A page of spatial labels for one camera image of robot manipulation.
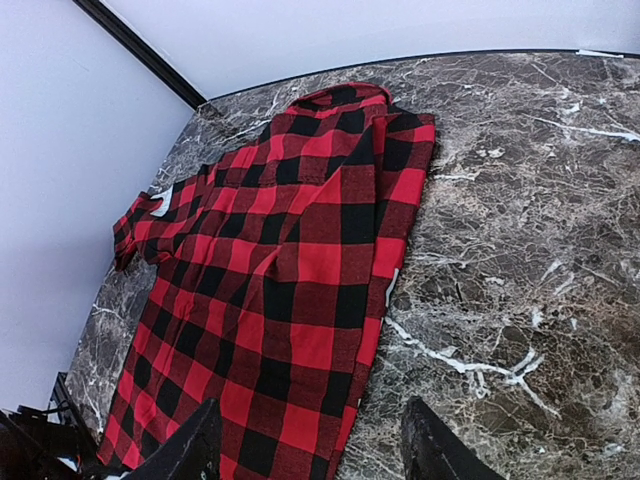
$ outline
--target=white wall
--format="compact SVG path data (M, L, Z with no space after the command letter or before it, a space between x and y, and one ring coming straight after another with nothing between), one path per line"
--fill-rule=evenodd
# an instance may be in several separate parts
M103 0L206 97L431 53L640 53L639 0Z
M0 407L42 407L191 112L71 0L2 0L0 45Z

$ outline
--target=black trim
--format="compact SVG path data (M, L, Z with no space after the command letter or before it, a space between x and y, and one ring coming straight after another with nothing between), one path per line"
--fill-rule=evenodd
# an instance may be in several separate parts
M171 67L144 40L136 35L100 0L73 0L84 12L104 28L113 38L140 60L156 77L191 108L197 109L207 100L182 75Z

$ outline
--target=buffalo check pattern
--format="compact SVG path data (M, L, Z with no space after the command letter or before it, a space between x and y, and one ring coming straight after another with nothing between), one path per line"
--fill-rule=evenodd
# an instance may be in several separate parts
M116 268L139 253L157 280L100 458L137 467L213 397L223 479L332 478L434 140L431 115L352 83L176 183L163 215L141 193L114 227Z

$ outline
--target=black object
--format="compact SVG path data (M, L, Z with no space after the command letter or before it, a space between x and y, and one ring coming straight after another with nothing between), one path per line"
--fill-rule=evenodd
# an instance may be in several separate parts
M206 99L100 0L73 0L194 110Z
M401 434L407 480L504 480L419 397L411 397L405 407Z
M53 410L20 406L17 413L0 411L0 480L103 480L126 470L104 466L97 445L58 374ZM50 423L57 413L61 423ZM222 420L216 400L204 402L130 480L219 480ZM78 471L59 458L73 460Z
M207 400L171 438L127 480L218 480L222 419L220 406Z

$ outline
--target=marble countertop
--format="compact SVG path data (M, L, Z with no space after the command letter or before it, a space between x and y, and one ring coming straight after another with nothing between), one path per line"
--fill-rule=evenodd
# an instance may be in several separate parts
M450 55L255 88L201 107L152 190L346 81L434 114L438 148L338 478L403 478L411 395L505 478L638 478L640 60ZM67 385L98 434L154 277L108 272L79 342Z

